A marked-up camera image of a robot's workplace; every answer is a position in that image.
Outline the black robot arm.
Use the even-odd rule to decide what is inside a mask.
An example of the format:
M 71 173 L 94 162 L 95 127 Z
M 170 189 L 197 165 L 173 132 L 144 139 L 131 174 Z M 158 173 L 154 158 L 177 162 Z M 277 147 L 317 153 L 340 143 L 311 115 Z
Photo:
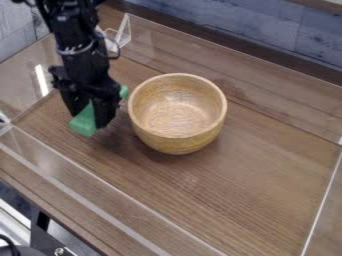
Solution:
M 77 117 L 89 104 L 94 108 L 95 127 L 105 128 L 117 116 L 123 99 L 122 85 L 110 76 L 106 37 L 97 29 L 97 7 L 103 0 L 11 0 L 37 7 L 57 42 L 62 65 L 51 65 L 53 85 L 67 109 Z

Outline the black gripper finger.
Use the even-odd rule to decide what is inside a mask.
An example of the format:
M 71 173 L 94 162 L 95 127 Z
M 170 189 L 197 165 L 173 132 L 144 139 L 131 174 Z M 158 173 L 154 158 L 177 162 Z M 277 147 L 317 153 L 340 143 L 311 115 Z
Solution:
M 97 128 L 102 129 L 109 125 L 117 116 L 121 98 L 118 96 L 111 96 L 107 98 L 94 97 L 91 101 L 94 105 Z
M 77 116 L 90 103 L 90 92 L 62 90 L 61 95 L 71 115 Z

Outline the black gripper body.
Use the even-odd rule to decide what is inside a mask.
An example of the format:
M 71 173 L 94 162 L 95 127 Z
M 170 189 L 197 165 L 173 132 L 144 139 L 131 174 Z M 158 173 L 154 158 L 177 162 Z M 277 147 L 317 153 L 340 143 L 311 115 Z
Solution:
M 49 71 L 54 86 L 66 102 L 121 101 L 121 85 L 110 76 L 110 60 L 103 39 L 57 41 L 57 52 L 63 64 Z

